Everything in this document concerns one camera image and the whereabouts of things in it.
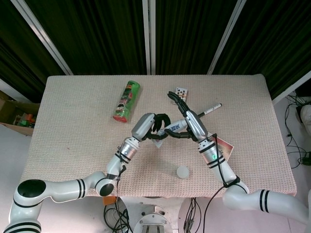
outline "floor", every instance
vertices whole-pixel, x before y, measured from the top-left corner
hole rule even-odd
[[[275,106],[284,143],[289,140],[286,137],[288,133],[284,125],[286,106],[286,99]],[[290,111],[288,125],[298,144],[306,150],[311,150],[311,137],[307,135],[303,126],[296,120],[294,108]],[[19,183],[27,160],[30,141],[30,137],[23,136],[0,125],[0,211],[3,216],[0,218],[0,231],[8,224],[13,193]],[[297,154],[289,155],[292,166],[295,166],[297,158]],[[307,205],[308,190],[311,189],[311,181],[308,179],[311,175],[311,167],[301,165],[293,169],[293,174],[297,183],[297,198]],[[198,198],[197,201],[203,211],[208,200]],[[181,227],[183,226],[189,202],[190,200],[186,199],[179,212]],[[63,204],[56,204],[50,199],[46,199],[38,220],[43,226],[43,233],[111,232],[103,221],[102,199],[96,197],[86,197],[82,200]],[[196,229],[198,223],[199,212],[196,213],[192,229]],[[263,212],[231,211],[224,207],[221,199],[215,199],[207,212],[206,228],[206,232],[217,233],[303,233],[305,226],[294,220]],[[202,225],[198,232],[203,232]]]

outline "cardboard box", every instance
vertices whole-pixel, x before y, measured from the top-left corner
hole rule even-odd
[[[13,122],[17,115],[21,116],[23,113],[36,116],[39,107],[39,103],[22,103],[13,100],[0,99],[0,124],[23,135],[31,136],[33,135],[34,129],[13,125]]]

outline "black curtain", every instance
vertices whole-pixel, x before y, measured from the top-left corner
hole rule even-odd
[[[266,77],[272,98],[311,70],[311,1],[249,0],[213,74]]]
[[[207,74],[236,0],[157,0],[156,74]]]
[[[0,79],[40,102],[48,76],[64,75],[9,0],[0,3]]]
[[[75,75],[146,74],[141,0],[26,0]]]

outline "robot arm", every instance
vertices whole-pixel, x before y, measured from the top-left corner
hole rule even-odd
[[[120,180],[121,174],[139,149],[141,141],[149,139],[163,139],[167,135],[151,134],[171,122],[165,114],[148,113],[141,117],[132,130],[132,136],[126,138],[107,165],[107,175],[101,171],[83,178],[64,182],[50,182],[43,180],[26,180],[22,182],[14,193],[10,211],[10,224],[4,233],[40,233],[41,225],[37,221],[42,201],[51,197],[55,202],[66,202],[84,198],[89,189],[95,189],[97,194],[105,197],[112,193],[114,186]]]
[[[187,132],[183,134],[169,129],[165,132],[175,138],[192,138],[199,144],[199,153],[203,156],[207,166],[216,179],[227,188],[223,196],[225,206],[232,210],[260,210],[308,224],[309,211],[298,199],[269,190],[258,190],[250,194],[247,186],[235,175],[221,152],[218,151],[216,143],[207,137],[207,130],[198,115],[190,110],[175,93],[169,92],[168,96],[176,102],[188,127]],[[306,232],[311,232],[309,225]]]

